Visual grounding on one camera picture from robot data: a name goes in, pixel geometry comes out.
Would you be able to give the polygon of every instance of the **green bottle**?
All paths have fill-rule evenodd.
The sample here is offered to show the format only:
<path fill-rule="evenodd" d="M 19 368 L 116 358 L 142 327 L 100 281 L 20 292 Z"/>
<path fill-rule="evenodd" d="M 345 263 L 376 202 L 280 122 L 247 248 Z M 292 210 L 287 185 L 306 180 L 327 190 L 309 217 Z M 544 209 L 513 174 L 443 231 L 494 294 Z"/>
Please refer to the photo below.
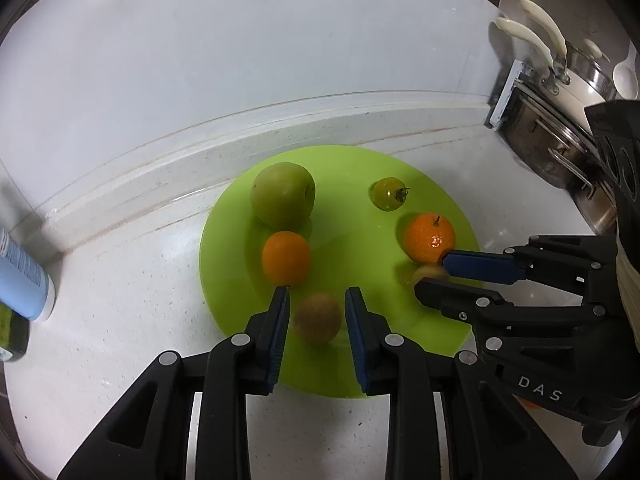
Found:
<path fill-rule="evenodd" d="M 0 361 L 15 361 L 27 351 L 29 320 L 0 303 Z"/>

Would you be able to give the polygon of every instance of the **white handle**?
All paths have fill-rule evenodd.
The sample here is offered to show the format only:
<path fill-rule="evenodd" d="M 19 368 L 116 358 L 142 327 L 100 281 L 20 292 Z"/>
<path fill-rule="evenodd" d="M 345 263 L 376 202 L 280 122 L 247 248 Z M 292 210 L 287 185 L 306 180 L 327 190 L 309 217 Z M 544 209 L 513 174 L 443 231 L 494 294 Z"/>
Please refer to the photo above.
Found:
<path fill-rule="evenodd" d="M 525 27 L 522 23 L 508 20 L 507 18 L 495 18 L 495 25 L 506 32 L 511 34 L 514 38 L 520 38 L 524 41 L 529 41 L 540 53 L 545 60 L 547 66 L 552 67 L 554 65 L 554 59 L 551 57 L 551 50 L 546 46 L 540 37 L 528 27 Z"/>
<path fill-rule="evenodd" d="M 607 54 L 601 51 L 600 47 L 597 46 L 595 43 L 593 43 L 593 41 L 591 41 L 589 38 L 584 38 L 583 41 L 584 41 L 584 44 L 587 46 L 587 50 L 589 51 L 589 54 L 591 54 L 591 57 L 593 57 L 593 59 L 600 59 L 601 57 L 603 57 L 607 61 L 609 62 L 611 61 L 607 56 Z"/>
<path fill-rule="evenodd" d="M 535 22 L 539 23 L 547 31 L 558 54 L 566 57 L 566 42 L 564 36 L 553 18 L 546 13 L 546 10 L 531 0 L 520 0 L 520 6 Z"/>

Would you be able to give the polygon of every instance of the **kiwi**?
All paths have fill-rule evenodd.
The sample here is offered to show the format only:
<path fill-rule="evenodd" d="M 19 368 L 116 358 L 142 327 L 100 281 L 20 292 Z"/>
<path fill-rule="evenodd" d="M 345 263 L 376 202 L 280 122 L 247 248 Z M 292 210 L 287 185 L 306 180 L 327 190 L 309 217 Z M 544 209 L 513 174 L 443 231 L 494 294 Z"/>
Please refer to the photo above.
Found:
<path fill-rule="evenodd" d="M 340 331 L 342 311 L 338 302 L 324 292 L 305 298 L 293 315 L 293 330 L 305 341 L 326 344 Z"/>

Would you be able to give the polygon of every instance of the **pot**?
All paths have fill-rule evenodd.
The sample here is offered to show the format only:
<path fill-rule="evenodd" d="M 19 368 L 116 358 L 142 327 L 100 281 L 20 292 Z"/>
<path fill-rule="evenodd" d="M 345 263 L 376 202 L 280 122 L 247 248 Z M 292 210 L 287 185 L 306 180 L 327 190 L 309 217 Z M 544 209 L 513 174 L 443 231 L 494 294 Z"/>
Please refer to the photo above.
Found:
<path fill-rule="evenodd" d="M 572 44 L 567 44 L 560 29 L 544 9 L 531 0 L 520 0 L 520 6 L 549 34 L 556 50 L 556 58 L 540 37 L 521 23 L 496 18 L 496 25 L 515 38 L 529 41 L 543 57 L 549 68 L 548 76 L 539 76 L 540 91 L 555 106 L 591 134 L 584 107 L 612 100 L 615 86 L 599 65 Z"/>
<path fill-rule="evenodd" d="M 569 124 L 558 120 L 525 90 L 516 84 L 502 130 L 511 149 L 552 186 L 569 189 L 580 182 L 590 186 L 581 170 L 591 158 L 587 147 Z"/>
<path fill-rule="evenodd" d="M 585 51 L 566 42 L 566 67 L 585 80 L 605 101 L 613 101 L 618 96 L 616 86 L 602 67 Z"/>
<path fill-rule="evenodd" d="M 578 126 L 575 121 L 572 121 L 558 110 L 551 101 L 546 99 L 545 96 L 540 93 L 539 87 L 535 82 L 523 79 L 515 81 L 513 85 L 524 92 L 539 108 L 542 108 L 547 114 L 551 115 L 556 123 L 562 124 L 563 127 L 567 128 L 575 142 L 581 147 L 587 148 L 587 151 L 590 152 L 596 160 L 600 160 L 600 153 L 598 152 L 593 136 L 588 134 L 587 131 Z"/>
<path fill-rule="evenodd" d="M 571 190 L 575 205 L 594 233 L 615 234 L 617 213 L 613 189 L 600 168 L 594 169 L 588 179 L 590 186 Z"/>
<path fill-rule="evenodd" d="M 540 75 L 536 80 L 539 91 L 578 126 L 591 134 L 584 107 L 602 103 L 604 99 L 586 81 L 568 68 L 563 71 L 563 82 L 556 75 L 551 50 L 530 28 L 507 18 L 495 18 L 494 23 L 514 38 L 529 41 L 536 48 L 549 67 L 549 75 Z"/>

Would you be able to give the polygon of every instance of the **stainless steel pot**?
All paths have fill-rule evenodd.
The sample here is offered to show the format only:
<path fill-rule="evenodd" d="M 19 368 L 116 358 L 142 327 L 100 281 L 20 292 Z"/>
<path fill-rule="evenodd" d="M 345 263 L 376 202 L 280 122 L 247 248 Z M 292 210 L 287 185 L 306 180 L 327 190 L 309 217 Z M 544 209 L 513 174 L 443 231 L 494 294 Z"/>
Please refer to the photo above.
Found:
<path fill-rule="evenodd" d="M 524 92 L 538 105 L 538 107 L 543 108 L 545 112 L 549 113 L 556 120 L 556 123 L 560 123 L 562 126 L 567 128 L 572 138 L 575 139 L 575 141 L 582 147 L 586 147 L 591 155 L 593 155 L 597 160 L 600 159 L 600 154 L 598 153 L 593 136 L 558 110 L 551 101 L 545 99 L 544 95 L 538 92 L 534 82 L 519 80 L 514 83 L 514 86 Z"/>
<path fill-rule="evenodd" d="M 502 130 L 513 151 L 549 184 L 568 189 L 589 183 L 581 170 L 590 152 L 572 132 L 521 86 L 514 88 Z"/>
<path fill-rule="evenodd" d="M 616 201 L 610 184 L 599 168 L 589 173 L 589 186 L 571 191 L 582 218 L 597 235 L 613 234 L 616 230 Z"/>
<path fill-rule="evenodd" d="M 605 101 L 613 101 L 618 95 L 613 80 L 605 74 L 589 54 L 574 44 L 566 42 L 566 66 L 575 75 L 584 79 Z"/>

